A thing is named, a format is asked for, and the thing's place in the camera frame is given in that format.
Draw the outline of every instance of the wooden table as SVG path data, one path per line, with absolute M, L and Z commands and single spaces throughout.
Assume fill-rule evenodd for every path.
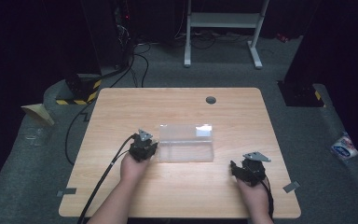
M 215 104 L 206 97 L 213 96 Z M 92 190 L 122 143 L 138 129 L 158 139 L 160 124 L 213 125 L 213 162 L 160 163 L 154 158 L 131 203 L 130 217 L 249 217 L 229 162 L 259 151 L 275 200 L 276 218 L 296 218 L 292 181 L 272 129 L 260 90 L 255 88 L 103 89 L 89 121 L 60 214 L 79 217 Z M 87 216 L 92 216 L 119 180 L 121 159 L 104 180 Z

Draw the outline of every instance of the yellow and black tape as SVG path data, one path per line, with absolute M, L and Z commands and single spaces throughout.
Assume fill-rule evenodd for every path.
M 89 94 L 82 99 L 76 99 L 76 97 L 73 97 L 72 99 L 56 99 L 56 102 L 58 105 L 87 105 L 94 101 L 100 85 L 101 80 L 96 81 L 92 85 L 92 88 L 90 88 Z

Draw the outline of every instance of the clear plastic box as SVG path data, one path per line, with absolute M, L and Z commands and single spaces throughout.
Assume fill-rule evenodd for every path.
M 211 124 L 162 124 L 159 126 L 160 162 L 213 161 Z

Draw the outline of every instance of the forearm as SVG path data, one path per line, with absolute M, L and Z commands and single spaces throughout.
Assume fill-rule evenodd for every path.
M 120 180 L 88 223 L 127 223 L 135 187 L 136 183 L 134 182 Z

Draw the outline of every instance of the person's right hand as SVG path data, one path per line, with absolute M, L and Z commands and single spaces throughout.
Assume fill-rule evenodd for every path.
M 263 180 L 269 188 L 267 179 Z M 245 183 L 237 178 L 238 187 L 240 188 L 242 200 L 250 213 L 254 224 L 273 223 L 269 217 L 269 196 L 264 186 L 259 182 L 254 187 L 250 183 Z
M 145 174 L 150 159 L 145 161 L 136 161 L 130 153 L 127 153 L 120 166 L 120 181 L 130 181 L 137 184 L 142 176 Z

